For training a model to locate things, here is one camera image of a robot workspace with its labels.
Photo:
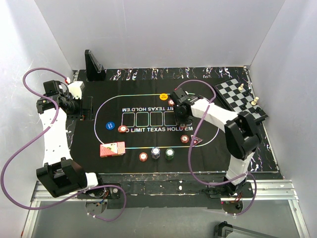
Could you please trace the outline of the blue poker chip stack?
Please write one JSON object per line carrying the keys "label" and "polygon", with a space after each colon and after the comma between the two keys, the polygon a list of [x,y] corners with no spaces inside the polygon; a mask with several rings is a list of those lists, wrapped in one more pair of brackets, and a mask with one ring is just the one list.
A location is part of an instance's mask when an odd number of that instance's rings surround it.
{"label": "blue poker chip stack", "polygon": [[158,147],[154,147],[151,150],[151,157],[155,160],[157,160],[160,157],[160,149]]}

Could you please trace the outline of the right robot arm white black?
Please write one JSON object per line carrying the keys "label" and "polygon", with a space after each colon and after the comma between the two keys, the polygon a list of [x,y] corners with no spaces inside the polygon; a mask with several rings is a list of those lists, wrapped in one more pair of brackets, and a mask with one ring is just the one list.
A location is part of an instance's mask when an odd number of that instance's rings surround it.
{"label": "right robot arm white black", "polygon": [[254,117],[248,112],[233,112],[217,106],[213,99],[200,95],[190,95],[182,88],[170,94],[173,101],[177,124],[188,124],[193,119],[200,119],[194,136],[202,122],[206,121],[225,134],[227,150],[230,153],[229,167],[223,182],[207,183],[195,178],[207,186],[224,186],[225,193],[235,197],[242,191],[246,181],[248,167],[255,151],[261,143],[261,137]]}

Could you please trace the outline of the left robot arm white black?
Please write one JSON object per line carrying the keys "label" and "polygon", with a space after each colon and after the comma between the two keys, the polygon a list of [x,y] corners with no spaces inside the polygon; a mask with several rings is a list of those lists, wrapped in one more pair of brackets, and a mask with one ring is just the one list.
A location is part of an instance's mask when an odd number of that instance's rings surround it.
{"label": "left robot arm white black", "polygon": [[70,155],[66,121],[94,118],[93,97],[82,97],[84,83],[75,81],[66,88],[57,80],[43,83],[44,97],[37,101],[37,110],[43,128],[45,154],[43,165],[36,170],[38,180],[54,197],[74,191],[88,190],[94,198],[105,194],[105,185],[95,173],[86,173]]}

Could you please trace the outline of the red chips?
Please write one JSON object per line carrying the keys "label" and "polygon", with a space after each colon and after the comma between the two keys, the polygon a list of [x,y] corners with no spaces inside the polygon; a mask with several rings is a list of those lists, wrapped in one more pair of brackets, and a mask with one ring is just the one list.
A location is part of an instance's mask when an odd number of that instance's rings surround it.
{"label": "red chips", "polygon": [[118,127],[118,132],[119,133],[125,133],[127,131],[127,129],[128,129],[127,126],[121,125],[121,126]]}
{"label": "red chips", "polygon": [[188,143],[189,142],[189,136],[188,135],[182,135],[180,137],[180,140],[182,143]]}
{"label": "red chips", "polygon": [[170,99],[169,101],[168,101],[168,104],[170,105],[170,106],[174,106],[174,102],[173,102],[173,100],[172,99]]}

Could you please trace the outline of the red poker chip stack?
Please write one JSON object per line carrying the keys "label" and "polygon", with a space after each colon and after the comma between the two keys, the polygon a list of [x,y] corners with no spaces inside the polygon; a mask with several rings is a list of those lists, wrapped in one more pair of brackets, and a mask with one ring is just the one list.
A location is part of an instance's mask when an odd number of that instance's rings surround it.
{"label": "red poker chip stack", "polygon": [[140,153],[140,155],[139,155],[139,160],[140,160],[141,162],[145,162],[147,159],[148,159],[147,153],[145,153],[145,152]]}

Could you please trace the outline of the black triangular dealer button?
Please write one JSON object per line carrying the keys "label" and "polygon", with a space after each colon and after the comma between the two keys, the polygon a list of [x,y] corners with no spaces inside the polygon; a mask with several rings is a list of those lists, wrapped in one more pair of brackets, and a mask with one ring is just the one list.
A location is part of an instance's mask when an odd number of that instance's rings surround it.
{"label": "black triangular dealer button", "polygon": [[199,137],[194,136],[193,134],[191,135],[191,141],[193,142],[193,146],[196,146],[200,144],[203,140]]}

